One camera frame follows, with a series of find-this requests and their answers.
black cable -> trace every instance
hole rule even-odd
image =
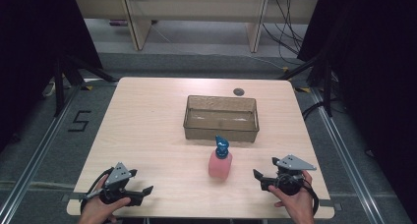
[[[281,30],[281,33],[285,33],[284,31],[285,31],[285,27],[286,26],[288,26],[288,28],[289,28],[289,30],[291,31],[291,34],[292,34],[292,36],[289,36],[290,38],[292,38],[293,39],[293,41],[294,41],[294,44],[295,44],[295,46],[296,46],[296,48],[297,48],[297,50],[299,51],[299,47],[301,47],[301,45],[300,45],[300,43],[298,43],[298,41],[300,41],[300,40],[298,40],[297,39],[297,37],[295,37],[295,36],[298,36],[300,39],[302,39],[301,38],[301,36],[299,36],[295,31],[294,31],[294,29],[292,28],[292,23],[291,23],[291,13],[290,13],[290,9],[291,9],[291,0],[287,0],[287,14],[285,15],[284,14],[284,12],[283,12],[283,10],[282,10],[282,8],[281,8],[281,6],[279,5],[279,2],[278,2],[278,0],[275,0],[276,1],[276,5],[278,6],[278,8],[279,8],[279,11],[281,12],[281,15],[282,15],[282,17],[284,18],[284,28],[283,28],[283,30],[281,30],[280,28],[279,28],[279,30]]]
[[[336,101],[336,100],[339,100],[339,98],[337,98],[337,97],[336,98],[332,98],[330,100],[330,102]],[[311,112],[313,112],[315,109],[319,108],[320,106],[324,106],[324,105],[325,105],[325,103],[323,101],[320,101],[318,103],[313,104],[312,106],[310,106],[306,110],[304,110],[303,113],[302,113],[304,121],[306,121],[307,117],[309,116],[309,114]]]
[[[319,209],[319,197],[314,192],[312,185],[307,182],[307,180],[304,180],[307,184],[309,184],[310,187],[305,186],[304,184],[301,185],[302,188],[306,189],[307,192],[312,196],[313,198],[313,216],[316,215],[317,210]]]
[[[105,175],[110,174],[113,171],[113,169],[114,168],[111,167],[111,168],[105,170],[103,173],[101,173],[100,176],[97,177],[97,179],[95,179],[95,181],[92,183],[91,187],[89,188],[89,191],[87,193],[85,193],[85,196],[83,197],[83,199],[80,200],[80,202],[81,202],[81,205],[80,205],[80,213],[83,212],[84,207],[87,204],[86,195],[90,194],[92,192],[92,190],[94,190],[95,186],[97,186],[97,183],[100,181],[100,179],[102,177],[104,177]]]
[[[279,40],[279,39],[277,39],[274,35],[272,35],[270,32],[269,32],[269,30],[267,29],[267,27],[265,26],[265,24],[263,24],[263,27],[264,27],[264,29],[265,29],[265,31],[267,32],[267,34],[270,36],[270,38],[272,39],[272,40],[274,40],[274,41],[276,41],[277,43],[278,43],[278,53],[279,53],[279,57],[283,60],[283,61],[285,61],[286,63],[288,63],[288,64],[292,64],[292,65],[301,65],[301,64],[298,64],[298,63],[293,63],[293,62],[291,62],[291,61],[288,61],[288,60],[286,60],[284,57],[282,57],[282,54],[281,54],[281,45],[282,46],[284,46],[285,48],[287,48],[288,50],[290,50],[291,52],[293,52],[294,54],[296,54],[296,55],[298,55],[298,52],[296,51],[296,50],[294,50],[293,48],[291,48],[289,45],[287,45],[287,44],[285,44],[285,43],[283,43],[281,40]]]

hand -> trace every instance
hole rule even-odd
[[[303,171],[303,175],[310,185],[312,184],[312,177],[306,171]],[[307,192],[306,189],[301,188],[300,192],[294,196],[288,196],[282,192],[279,188],[274,186],[268,187],[269,191],[277,196],[280,201],[276,202],[275,207],[284,206],[292,220],[297,224],[314,223],[313,218],[313,198]]]
[[[97,183],[95,190],[99,190],[103,186],[107,177],[108,175],[101,178],[101,180]],[[130,201],[129,197],[124,197],[113,203],[105,204],[98,196],[95,196],[90,199],[84,207],[79,224],[101,224],[106,219],[110,220],[112,223],[116,223],[117,220],[113,215],[113,212],[123,206],[126,206]]]

gray floor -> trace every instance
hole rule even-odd
[[[243,24],[159,21],[150,30],[145,48],[138,52],[134,50],[128,28],[111,27],[106,20],[86,22],[104,68],[115,77],[155,76],[157,71],[159,77],[198,78],[202,75],[201,70],[209,69],[218,72],[211,73],[211,78],[274,79],[283,73],[283,67],[291,69],[296,66],[285,62],[295,61],[295,54],[285,48],[279,49],[280,46],[265,31],[262,33],[258,52],[250,53]],[[280,36],[274,25],[267,27]],[[306,26],[294,26],[294,29],[303,36]],[[282,40],[296,48],[291,38],[285,37]],[[234,73],[221,70],[227,66],[233,66]],[[304,87],[307,76],[308,73],[300,74],[291,82],[295,87]],[[13,211],[11,223],[77,222],[77,217],[66,213],[66,196],[77,183],[115,87],[114,84],[97,84],[91,90],[66,90],[68,97],[75,95],[70,102],[71,106],[62,115],[62,122],[58,124],[56,133],[47,144],[47,152],[33,174],[20,205]],[[320,96],[308,92],[295,94],[301,111],[315,103],[315,96]],[[3,202],[27,169],[33,153],[44,142],[43,136],[51,130],[49,125],[54,122],[54,106],[53,95],[39,101],[20,130],[22,140],[9,144],[0,154],[0,200]],[[80,126],[73,122],[80,110],[90,111],[81,118],[89,121],[89,125],[82,133],[71,133],[71,129]],[[381,214],[380,221],[411,223],[378,164],[365,155],[366,145],[348,113],[344,111],[342,103],[334,102],[332,110],[331,120],[337,126],[341,142],[352,157],[354,168],[358,169],[365,189],[369,190],[372,201]],[[337,142],[328,132],[324,115],[323,111],[314,111],[306,120],[306,126],[336,212],[331,220],[317,222],[379,223],[371,218],[378,214],[369,214],[366,203],[361,200],[349,172],[349,165],[341,159]],[[268,223],[291,221],[269,220]]]

transparent plastic container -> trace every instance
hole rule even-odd
[[[186,139],[254,142],[259,131],[254,98],[189,95],[184,119]]]

wire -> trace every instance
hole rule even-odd
[[[336,100],[339,100],[339,98],[337,98],[337,97],[336,98],[332,98],[330,100],[330,102],[336,101]],[[325,105],[325,103],[323,101],[320,101],[318,103],[313,104],[312,106],[310,106],[306,110],[304,110],[304,112],[302,113],[303,118],[304,118],[304,121],[307,120],[307,117],[310,115],[311,112],[313,112],[315,109],[319,108],[320,106],[324,106],[324,105]]]

